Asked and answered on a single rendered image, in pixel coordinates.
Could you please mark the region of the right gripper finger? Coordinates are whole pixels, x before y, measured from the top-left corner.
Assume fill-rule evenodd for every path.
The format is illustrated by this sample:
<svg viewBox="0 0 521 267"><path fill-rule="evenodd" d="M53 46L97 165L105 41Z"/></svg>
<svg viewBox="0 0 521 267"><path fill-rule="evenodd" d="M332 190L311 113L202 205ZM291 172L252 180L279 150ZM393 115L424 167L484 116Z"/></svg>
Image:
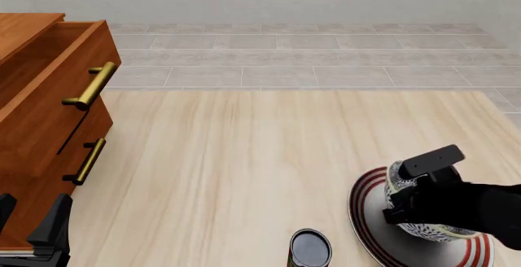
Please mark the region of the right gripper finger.
<svg viewBox="0 0 521 267"><path fill-rule="evenodd" d="M408 204L397 205L393 208L385 208L382 213L389 225L409 223L412 208Z"/></svg>

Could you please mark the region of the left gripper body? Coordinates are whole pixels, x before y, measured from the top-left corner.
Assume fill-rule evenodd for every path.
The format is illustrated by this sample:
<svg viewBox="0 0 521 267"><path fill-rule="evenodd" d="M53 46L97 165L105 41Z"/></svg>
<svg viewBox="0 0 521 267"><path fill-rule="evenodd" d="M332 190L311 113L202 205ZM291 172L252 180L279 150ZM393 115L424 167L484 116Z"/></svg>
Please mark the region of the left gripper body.
<svg viewBox="0 0 521 267"><path fill-rule="evenodd" d="M31 252L0 251L0 267L68 267L68 243L34 244Z"/></svg>

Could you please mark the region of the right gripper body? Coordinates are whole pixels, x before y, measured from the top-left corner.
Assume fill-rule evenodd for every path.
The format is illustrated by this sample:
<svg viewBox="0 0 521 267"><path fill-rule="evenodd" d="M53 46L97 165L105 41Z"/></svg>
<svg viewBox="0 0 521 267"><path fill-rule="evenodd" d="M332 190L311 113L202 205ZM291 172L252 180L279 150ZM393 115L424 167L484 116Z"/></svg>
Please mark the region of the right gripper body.
<svg viewBox="0 0 521 267"><path fill-rule="evenodd" d="M416 180L409 198L406 222L448 225L465 230L480 230L481 185L464 182L455 169L441 169Z"/></svg>

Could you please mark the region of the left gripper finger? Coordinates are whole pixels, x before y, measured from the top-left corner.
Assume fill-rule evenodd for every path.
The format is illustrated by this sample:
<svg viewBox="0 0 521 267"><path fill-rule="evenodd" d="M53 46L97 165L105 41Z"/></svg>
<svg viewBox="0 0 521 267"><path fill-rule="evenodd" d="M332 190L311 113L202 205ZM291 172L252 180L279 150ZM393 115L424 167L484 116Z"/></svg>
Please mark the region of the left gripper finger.
<svg viewBox="0 0 521 267"><path fill-rule="evenodd" d="M27 237L35 252L69 252L68 227L72 198L59 194L40 225Z"/></svg>
<svg viewBox="0 0 521 267"><path fill-rule="evenodd" d="M17 199L8 193L0 195L0 234L15 210Z"/></svg>

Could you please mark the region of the black patterned bowl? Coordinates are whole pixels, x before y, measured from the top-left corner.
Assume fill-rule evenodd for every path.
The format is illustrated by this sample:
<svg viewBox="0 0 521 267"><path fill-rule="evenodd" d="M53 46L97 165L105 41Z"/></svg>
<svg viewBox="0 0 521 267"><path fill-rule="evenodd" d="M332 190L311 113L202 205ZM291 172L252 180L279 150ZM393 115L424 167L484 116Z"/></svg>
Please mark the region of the black patterned bowl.
<svg viewBox="0 0 521 267"><path fill-rule="evenodd" d="M403 164L402 160L395 161L391 166L387 168L385 177L385 200L387 208L394 208L391 196L395 193L399 193L405 188L416 186L416 178L412 180L405 180L399 175L400 166ZM481 235L480 232L473 230L464 230L457 227L448 225L429 225L429 224L412 224L412 223L401 223L398 226L406 233L426 239L431 242L452 242L457 239L473 239Z"/></svg>

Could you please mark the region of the white plate with red rings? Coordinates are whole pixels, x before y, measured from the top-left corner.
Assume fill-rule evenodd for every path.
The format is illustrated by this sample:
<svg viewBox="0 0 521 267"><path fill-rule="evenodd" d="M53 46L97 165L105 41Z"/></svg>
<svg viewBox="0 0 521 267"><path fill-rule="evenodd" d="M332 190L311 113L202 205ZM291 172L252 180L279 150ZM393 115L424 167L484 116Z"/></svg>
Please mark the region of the white plate with red rings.
<svg viewBox="0 0 521 267"><path fill-rule="evenodd" d="M348 200L351 225L362 246L382 267L493 267L493 240L486 234L431 242L389 225L383 215L386 168L360 176Z"/></svg>

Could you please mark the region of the wooden cabinet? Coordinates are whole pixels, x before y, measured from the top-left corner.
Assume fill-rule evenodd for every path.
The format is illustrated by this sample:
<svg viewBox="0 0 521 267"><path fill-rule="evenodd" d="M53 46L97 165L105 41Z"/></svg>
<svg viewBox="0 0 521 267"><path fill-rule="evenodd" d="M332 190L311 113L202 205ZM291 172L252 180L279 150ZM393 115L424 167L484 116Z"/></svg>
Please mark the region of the wooden cabinet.
<svg viewBox="0 0 521 267"><path fill-rule="evenodd" d="M58 22L67 22L64 14L0 13L0 63ZM43 220L57 196L71 194L78 187L62 181L65 174L57 169L59 152L38 176L0 172L0 195L8 193L17 199L15 210L0 234L0 250L29 249L26 238Z"/></svg>

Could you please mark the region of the open wooden drawer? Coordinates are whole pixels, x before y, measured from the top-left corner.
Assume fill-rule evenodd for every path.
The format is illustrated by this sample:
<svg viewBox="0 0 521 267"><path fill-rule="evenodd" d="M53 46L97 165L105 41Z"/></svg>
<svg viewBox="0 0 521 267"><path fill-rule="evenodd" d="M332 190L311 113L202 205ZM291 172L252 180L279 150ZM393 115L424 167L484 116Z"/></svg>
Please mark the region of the open wooden drawer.
<svg viewBox="0 0 521 267"><path fill-rule="evenodd" d="M62 105L121 64L107 22L58 22L0 63L0 172L38 176L86 112Z"/></svg>

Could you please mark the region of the tin with dark lid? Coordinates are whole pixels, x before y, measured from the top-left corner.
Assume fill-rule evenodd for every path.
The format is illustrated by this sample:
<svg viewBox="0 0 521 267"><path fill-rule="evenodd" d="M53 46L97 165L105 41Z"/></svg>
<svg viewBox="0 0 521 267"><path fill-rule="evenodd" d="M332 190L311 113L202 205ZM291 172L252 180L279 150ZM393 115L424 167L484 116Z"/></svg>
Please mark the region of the tin with dark lid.
<svg viewBox="0 0 521 267"><path fill-rule="evenodd" d="M331 259L331 244L321 232L302 229L292 235L287 267L329 267Z"/></svg>

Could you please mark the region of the closed wooden drawer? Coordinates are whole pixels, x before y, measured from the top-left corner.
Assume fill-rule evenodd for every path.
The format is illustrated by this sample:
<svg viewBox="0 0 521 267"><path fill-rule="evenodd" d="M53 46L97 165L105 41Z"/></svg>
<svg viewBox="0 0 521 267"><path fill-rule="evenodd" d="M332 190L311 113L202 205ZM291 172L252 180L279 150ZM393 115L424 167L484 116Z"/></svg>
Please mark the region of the closed wooden drawer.
<svg viewBox="0 0 521 267"><path fill-rule="evenodd" d="M84 144L104 138L111 127L112 118L98 96L56 156L57 169L65 175L76 173L90 152Z"/></svg>

